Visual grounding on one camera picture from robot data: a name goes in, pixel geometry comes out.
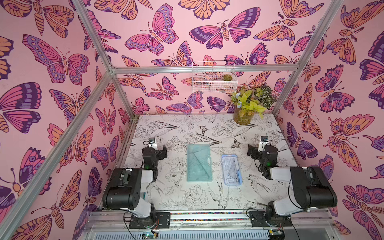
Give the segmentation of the green transparent ruler set pouch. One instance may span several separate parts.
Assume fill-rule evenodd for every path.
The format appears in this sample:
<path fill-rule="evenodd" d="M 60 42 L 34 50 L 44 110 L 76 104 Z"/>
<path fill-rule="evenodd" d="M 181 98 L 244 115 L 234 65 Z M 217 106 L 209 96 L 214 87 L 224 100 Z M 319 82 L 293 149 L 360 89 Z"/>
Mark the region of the green transparent ruler set pouch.
<path fill-rule="evenodd" d="M 209 145 L 193 144 L 187 148 L 187 182 L 203 183 L 213 180 Z"/>

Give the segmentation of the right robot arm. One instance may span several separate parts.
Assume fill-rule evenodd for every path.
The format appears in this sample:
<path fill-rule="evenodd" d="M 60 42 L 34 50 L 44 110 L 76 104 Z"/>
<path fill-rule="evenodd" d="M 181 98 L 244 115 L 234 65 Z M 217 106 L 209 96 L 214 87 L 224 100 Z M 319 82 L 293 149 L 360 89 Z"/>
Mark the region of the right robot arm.
<path fill-rule="evenodd" d="M 337 195 L 320 167 L 279 167 L 278 149 L 270 144 L 248 145 L 247 155 L 259 161 L 258 169 L 267 180 L 288 183 L 288 196 L 266 205 L 264 219 L 269 226 L 280 226 L 293 214 L 310 208 L 337 206 Z"/>

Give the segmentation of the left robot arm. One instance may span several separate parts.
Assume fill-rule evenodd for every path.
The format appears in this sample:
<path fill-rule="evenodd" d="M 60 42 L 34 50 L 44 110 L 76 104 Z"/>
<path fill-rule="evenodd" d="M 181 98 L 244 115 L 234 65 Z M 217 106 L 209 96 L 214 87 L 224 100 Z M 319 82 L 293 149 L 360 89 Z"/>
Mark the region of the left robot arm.
<path fill-rule="evenodd" d="M 168 156 L 167 148 L 142 149 L 142 168 L 116 168 L 103 193 L 103 207 L 130 213 L 129 229 L 168 229 L 171 214 L 159 213 L 154 204 L 142 197 L 141 186 L 154 183 L 158 177 L 158 163 Z"/>

